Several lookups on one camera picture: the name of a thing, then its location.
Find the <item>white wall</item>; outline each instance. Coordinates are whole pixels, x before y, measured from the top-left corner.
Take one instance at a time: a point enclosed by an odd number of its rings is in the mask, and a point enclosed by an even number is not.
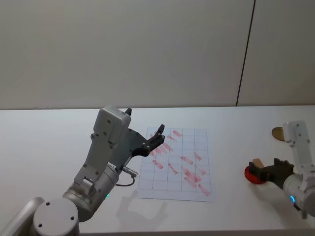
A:
[[[253,0],[1,0],[0,109],[234,106]]]
[[[315,104],[315,1],[257,0],[238,105]]]

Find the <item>cable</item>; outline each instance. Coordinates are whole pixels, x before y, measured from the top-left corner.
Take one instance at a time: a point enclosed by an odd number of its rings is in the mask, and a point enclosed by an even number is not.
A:
[[[132,186],[133,184],[134,184],[134,182],[135,182],[135,179],[134,179],[134,177],[131,177],[132,178],[132,183],[130,183],[130,184],[117,184],[116,183],[116,186],[119,186],[119,187],[129,187],[129,186]]]

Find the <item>red lid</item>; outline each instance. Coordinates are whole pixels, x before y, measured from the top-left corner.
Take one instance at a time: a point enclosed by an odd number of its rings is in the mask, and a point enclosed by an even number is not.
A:
[[[259,181],[256,176],[252,175],[252,174],[250,173],[250,167],[249,167],[249,166],[247,166],[247,167],[245,168],[244,175],[245,175],[246,179],[247,179],[249,182],[252,182],[252,183],[254,183],[254,184],[263,184],[263,183],[266,182],[266,181]]]

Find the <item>small block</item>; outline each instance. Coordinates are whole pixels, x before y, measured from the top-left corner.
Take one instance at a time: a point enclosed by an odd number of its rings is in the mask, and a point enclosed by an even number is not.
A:
[[[261,162],[259,158],[253,159],[252,162],[257,166],[258,168],[264,168],[264,164]]]

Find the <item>blue indicator light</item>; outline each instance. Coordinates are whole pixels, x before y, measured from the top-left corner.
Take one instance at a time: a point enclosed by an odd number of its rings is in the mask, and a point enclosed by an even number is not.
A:
[[[291,195],[290,198],[291,198],[291,201],[295,203],[295,197]]]

